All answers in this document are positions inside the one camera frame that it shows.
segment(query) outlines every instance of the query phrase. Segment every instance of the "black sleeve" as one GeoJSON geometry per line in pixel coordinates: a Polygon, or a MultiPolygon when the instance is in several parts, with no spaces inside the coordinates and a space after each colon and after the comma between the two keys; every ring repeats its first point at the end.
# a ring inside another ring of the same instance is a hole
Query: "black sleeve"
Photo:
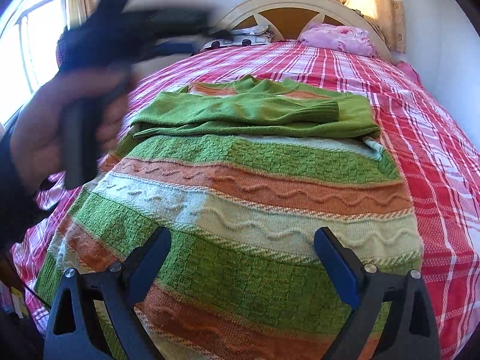
{"type": "Polygon", "coordinates": [[[39,209],[27,195],[13,164],[8,131],[0,140],[0,251],[22,242],[28,228],[47,218],[53,209],[39,209]]]}

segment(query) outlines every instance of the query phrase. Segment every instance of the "bedsheet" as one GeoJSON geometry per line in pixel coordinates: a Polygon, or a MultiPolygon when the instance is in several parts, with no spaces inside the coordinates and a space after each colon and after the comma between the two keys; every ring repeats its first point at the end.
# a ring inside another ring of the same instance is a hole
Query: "bedsheet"
{"type": "MultiPolygon", "coordinates": [[[[369,98],[387,147],[407,181],[424,243],[422,274],[433,302],[442,357],[452,358],[480,319],[480,164],[478,152],[450,115],[392,65],[374,58],[303,47],[296,42],[220,49],[191,57],[153,74],[131,94],[128,120],[161,90],[193,81],[224,83],[246,74],[290,78],[369,98]]],[[[19,274],[33,286],[48,244],[79,190],[57,185],[39,195],[41,206],[60,199],[54,214],[27,231],[13,249],[19,274]]],[[[47,313],[27,299],[38,325],[47,313]]]]}

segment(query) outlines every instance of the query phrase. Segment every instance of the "silver bolt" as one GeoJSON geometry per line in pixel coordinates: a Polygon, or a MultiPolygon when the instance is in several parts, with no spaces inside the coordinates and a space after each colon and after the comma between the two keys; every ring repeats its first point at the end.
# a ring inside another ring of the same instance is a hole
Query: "silver bolt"
{"type": "Polygon", "coordinates": [[[69,268],[65,271],[65,277],[66,278],[71,278],[72,276],[75,276],[75,269],[69,268]]]}
{"type": "Polygon", "coordinates": [[[374,274],[375,272],[377,272],[377,267],[373,264],[365,264],[363,266],[363,269],[365,269],[366,272],[368,272],[369,274],[374,274]]]}
{"type": "Polygon", "coordinates": [[[412,278],[414,278],[414,279],[420,279],[420,278],[422,277],[422,274],[421,274],[419,271],[417,271],[416,269],[412,269],[412,270],[410,271],[410,275],[411,275],[412,278]]]}
{"type": "Polygon", "coordinates": [[[120,272],[122,269],[122,263],[121,262],[114,262],[110,266],[110,272],[120,272]]]}

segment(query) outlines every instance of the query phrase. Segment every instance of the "blue gripper pad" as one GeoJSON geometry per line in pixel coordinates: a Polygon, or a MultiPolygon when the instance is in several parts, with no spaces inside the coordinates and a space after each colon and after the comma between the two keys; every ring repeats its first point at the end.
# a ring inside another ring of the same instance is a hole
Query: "blue gripper pad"
{"type": "Polygon", "coordinates": [[[342,258],[339,250],[330,242],[322,228],[315,232],[313,247],[327,271],[328,277],[332,281],[340,300],[349,304],[353,310],[357,309],[360,303],[359,283],[342,258]]]}

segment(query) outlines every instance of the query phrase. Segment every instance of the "window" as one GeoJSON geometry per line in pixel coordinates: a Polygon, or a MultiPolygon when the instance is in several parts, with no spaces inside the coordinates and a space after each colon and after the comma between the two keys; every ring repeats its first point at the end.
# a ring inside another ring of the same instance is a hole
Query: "window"
{"type": "Polygon", "coordinates": [[[66,22],[65,0],[28,0],[0,38],[0,123],[58,72],[55,50],[66,22]]]}

